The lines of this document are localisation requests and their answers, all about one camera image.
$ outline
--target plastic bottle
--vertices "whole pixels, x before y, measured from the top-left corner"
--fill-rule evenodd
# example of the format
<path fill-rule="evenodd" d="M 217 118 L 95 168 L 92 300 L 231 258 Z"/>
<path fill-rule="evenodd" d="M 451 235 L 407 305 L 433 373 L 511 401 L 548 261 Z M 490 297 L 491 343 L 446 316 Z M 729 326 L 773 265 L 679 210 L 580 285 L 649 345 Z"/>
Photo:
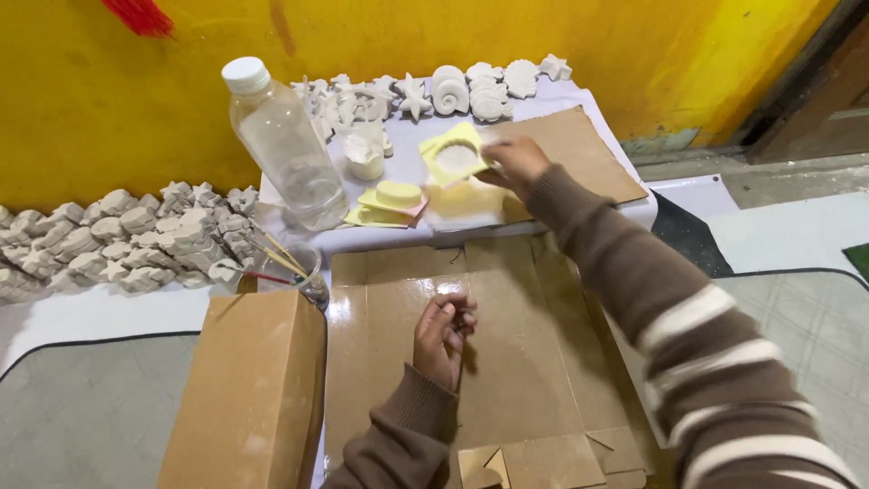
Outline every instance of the plastic bottle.
<path fill-rule="evenodd" d="M 288 208 L 311 231 L 339 225 L 347 196 L 302 100 L 256 57 L 233 60 L 221 74 L 233 94 L 232 128 Z"/>

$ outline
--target person's left hand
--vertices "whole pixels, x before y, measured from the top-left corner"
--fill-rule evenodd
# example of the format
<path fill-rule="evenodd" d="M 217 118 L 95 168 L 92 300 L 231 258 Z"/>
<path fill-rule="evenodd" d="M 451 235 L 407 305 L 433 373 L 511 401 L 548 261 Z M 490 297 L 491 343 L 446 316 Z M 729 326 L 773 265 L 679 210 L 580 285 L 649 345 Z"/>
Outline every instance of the person's left hand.
<path fill-rule="evenodd" d="M 476 308 L 467 293 L 439 295 L 428 303 L 414 330 L 414 367 L 451 392 L 459 386 L 465 339 L 477 326 Z"/>

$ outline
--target green mat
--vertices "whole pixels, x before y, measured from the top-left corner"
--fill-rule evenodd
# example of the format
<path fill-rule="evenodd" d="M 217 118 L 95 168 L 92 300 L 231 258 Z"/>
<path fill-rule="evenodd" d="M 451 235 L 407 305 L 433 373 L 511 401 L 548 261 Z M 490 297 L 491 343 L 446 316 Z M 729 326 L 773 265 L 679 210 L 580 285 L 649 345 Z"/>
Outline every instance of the green mat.
<path fill-rule="evenodd" d="M 854 265 L 854 268 L 860 272 L 860 275 L 869 282 L 869 243 L 854 246 L 842 250 L 842 252 L 848 257 L 851 265 Z"/>

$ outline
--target white stripe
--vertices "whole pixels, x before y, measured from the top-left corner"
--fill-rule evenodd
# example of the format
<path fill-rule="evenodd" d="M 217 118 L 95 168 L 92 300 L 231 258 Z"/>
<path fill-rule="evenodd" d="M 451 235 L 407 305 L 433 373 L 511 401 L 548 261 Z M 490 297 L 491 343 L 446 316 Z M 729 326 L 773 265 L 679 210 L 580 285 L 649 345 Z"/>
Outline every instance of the white stripe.
<path fill-rule="evenodd" d="M 825 477 L 817 473 L 801 471 L 773 471 L 773 473 L 776 475 L 789 477 L 791 479 L 804 480 L 805 482 L 808 482 L 810 484 L 815 484 L 816 486 L 821 487 L 828 487 L 829 489 L 846 489 L 845 485 L 838 480 L 833 480 L 829 477 Z"/>
<path fill-rule="evenodd" d="M 758 457 L 793 457 L 806 460 L 835 472 L 854 486 L 860 486 L 839 455 L 823 443 L 793 435 L 760 435 L 732 439 L 698 455 L 685 471 L 682 489 L 696 489 L 708 473 L 724 464 Z"/>
<path fill-rule="evenodd" d="M 796 411 L 804 413 L 806 416 L 817 419 L 818 418 L 818 410 L 814 408 L 813 405 L 810 405 L 807 402 L 803 401 L 784 401 L 784 402 L 754 402 L 754 403 L 744 403 L 744 404 L 727 404 L 727 405 L 714 405 L 710 407 L 704 407 L 702 409 L 698 409 L 696 411 L 691 411 L 685 416 L 682 416 L 682 419 L 676 423 L 676 426 L 673 427 L 673 430 L 670 431 L 670 439 L 667 442 L 667 445 L 672 447 L 679 446 L 682 444 L 685 438 L 685 435 L 696 425 L 706 421 L 712 416 L 718 414 L 719 412 L 729 411 L 734 408 L 745 408 L 745 407 L 768 407 L 768 406 L 781 406 L 786 407 L 788 409 L 794 409 Z"/>
<path fill-rule="evenodd" d="M 781 360 L 781 351 L 775 343 L 766 339 L 753 339 L 732 346 L 723 352 L 659 372 L 649 379 L 661 393 L 666 394 L 677 385 L 709 372 L 716 372 L 735 365 L 753 364 L 767 360 Z"/>
<path fill-rule="evenodd" d="M 637 338 L 637 350 L 650 356 L 665 343 L 717 318 L 736 306 L 736 299 L 710 284 L 691 297 L 662 312 Z"/>

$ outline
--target glass cup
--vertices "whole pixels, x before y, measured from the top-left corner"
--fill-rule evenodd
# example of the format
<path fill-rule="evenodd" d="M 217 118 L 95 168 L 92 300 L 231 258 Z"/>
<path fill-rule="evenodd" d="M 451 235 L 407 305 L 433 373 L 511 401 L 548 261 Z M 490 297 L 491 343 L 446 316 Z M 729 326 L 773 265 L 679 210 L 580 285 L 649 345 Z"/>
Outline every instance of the glass cup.
<path fill-rule="evenodd" d="M 320 273 L 320 267 L 322 266 L 320 250 L 305 243 L 284 244 L 283 247 L 285 250 L 289 251 L 289 254 L 292 255 L 297 262 L 299 262 L 299 265 L 301 265 L 305 273 L 308 274 L 308 278 L 300 277 L 286 266 L 281 265 L 278 261 L 267 256 L 265 260 L 263 260 L 262 265 L 260 265 L 259 272 L 264 275 L 286 280 L 290 282 L 291 285 L 280 284 L 265 278 L 260 278 L 259 291 L 299 291 L 302 295 L 308 298 L 312 304 L 316 305 L 318 309 L 324 311 L 328 305 L 329 295 L 326 280 L 323 279 L 323 276 Z M 280 251 L 275 252 L 277 252 L 281 258 L 286 259 L 291 264 L 293 263 L 292 260 L 287 259 L 287 257 Z"/>

